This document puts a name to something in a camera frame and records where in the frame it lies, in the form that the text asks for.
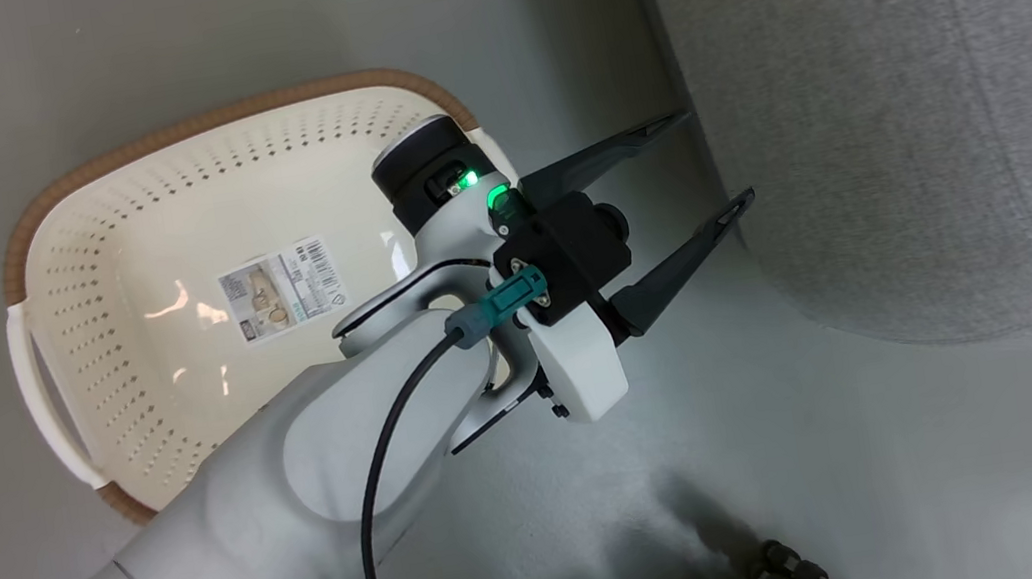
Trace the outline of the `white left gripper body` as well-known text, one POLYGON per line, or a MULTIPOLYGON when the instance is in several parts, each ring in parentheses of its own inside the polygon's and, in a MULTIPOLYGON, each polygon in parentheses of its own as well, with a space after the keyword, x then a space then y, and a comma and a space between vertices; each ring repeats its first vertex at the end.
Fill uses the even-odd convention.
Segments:
POLYGON ((388 292, 391 312, 455 295, 463 347, 490 340, 510 376, 485 392, 452 441, 476 440, 531 396, 595 422, 628 390, 625 339, 603 285, 616 276, 608 208, 585 191, 534 210, 488 133, 425 119, 384 148, 372 180, 416 243, 418 262, 388 292))

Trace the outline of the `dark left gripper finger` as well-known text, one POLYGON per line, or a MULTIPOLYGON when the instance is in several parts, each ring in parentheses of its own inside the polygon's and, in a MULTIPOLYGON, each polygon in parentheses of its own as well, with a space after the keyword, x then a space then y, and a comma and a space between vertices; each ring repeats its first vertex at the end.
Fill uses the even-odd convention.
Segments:
POLYGON ((598 178, 608 174, 624 160, 648 151, 664 136, 690 121, 690 112, 683 110, 637 124, 523 176, 518 183, 520 192, 534 210, 549 207, 567 193, 586 191, 598 178))
POLYGON ((706 218, 694 236, 669 254, 660 264, 640 280, 611 297, 612 314, 616 316, 622 336, 645 335, 675 296, 701 269, 710 254, 725 240, 741 217, 756 200, 754 188, 742 190, 722 210, 706 218))

